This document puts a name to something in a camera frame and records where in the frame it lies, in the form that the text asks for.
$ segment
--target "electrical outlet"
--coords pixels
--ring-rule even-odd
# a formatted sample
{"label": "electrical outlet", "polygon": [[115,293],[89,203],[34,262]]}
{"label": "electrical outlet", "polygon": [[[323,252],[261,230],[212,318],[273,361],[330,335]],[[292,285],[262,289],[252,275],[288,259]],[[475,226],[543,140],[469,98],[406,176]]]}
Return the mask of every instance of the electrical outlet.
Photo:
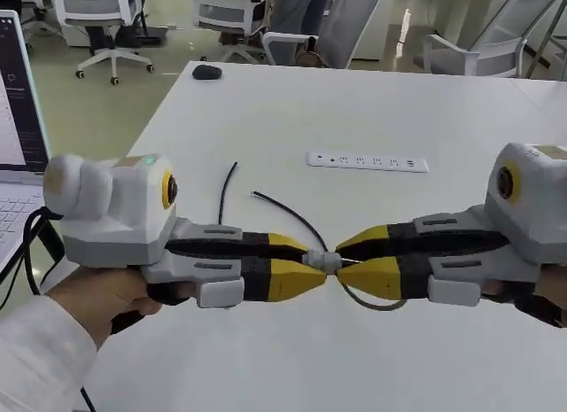
{"label": "electrical outlet", "polygon": [[307,164],[311,167],[359,168],[411,173],[429,172],[425,159],[386,157],[382,155],[308,152]]}

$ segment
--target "laptop keyboard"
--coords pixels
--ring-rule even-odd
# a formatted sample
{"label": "laptop keyboard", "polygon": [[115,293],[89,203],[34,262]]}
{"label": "laptop keyboard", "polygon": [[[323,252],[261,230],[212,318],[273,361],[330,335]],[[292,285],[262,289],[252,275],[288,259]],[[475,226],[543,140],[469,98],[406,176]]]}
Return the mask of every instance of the laptop keyboard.
{"label": "laptop keyboard", "polygon": [[13,237],[21,236],[26,219],[42,203],[41,193],[30,194],[27,197],[0,196],[0,249],[10,243]]}

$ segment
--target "handheld robotic gripper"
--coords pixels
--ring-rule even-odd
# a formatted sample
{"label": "handheld robotic gripper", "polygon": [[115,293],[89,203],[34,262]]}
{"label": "handheld robotic gripper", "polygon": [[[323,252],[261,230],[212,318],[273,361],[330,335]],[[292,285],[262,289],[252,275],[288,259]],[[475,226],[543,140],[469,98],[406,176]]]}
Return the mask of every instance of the handheld robotic gripper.
{"label": "handheld robotic gripper", "polygon": [[[139,268],[151,298],[199,307],[291,299],[327,276],[382,299],[429,299],[475,306],[488,281],[493,299],[529,298],[545,263],[567,263],[567,151],[508,144],[483,205],[454,214],[376,226],[318,252],[288,237],[177,216],[177,184],[167,159],[145,155],[92,162],[62,155],[44,177],[46,206],[63,216],[66,256],[91,268]],[[141,316],[127,314],[113,331]]]}

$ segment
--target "laptop screen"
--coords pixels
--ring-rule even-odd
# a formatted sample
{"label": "laptop screen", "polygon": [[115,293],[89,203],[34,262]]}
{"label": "laptop screen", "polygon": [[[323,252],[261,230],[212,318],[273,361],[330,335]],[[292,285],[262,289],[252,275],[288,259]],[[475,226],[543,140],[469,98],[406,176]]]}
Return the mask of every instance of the laptop screen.
{"label": "laptop screen", "polygon": [[42,173],[47,148],[19,33],[19,22],[0,13],[0,170]]}

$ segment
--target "black mouse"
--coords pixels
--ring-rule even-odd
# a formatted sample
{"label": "black mouse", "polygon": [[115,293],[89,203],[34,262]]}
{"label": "black mouse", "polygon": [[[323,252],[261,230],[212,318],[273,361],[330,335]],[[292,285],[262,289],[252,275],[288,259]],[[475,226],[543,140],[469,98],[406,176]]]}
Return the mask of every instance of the black mouse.
{"label": "black mouse", "polygon": [[193,70],[195,80],[218,80],[221,78],[222,70],[216,66],[197,65]]}

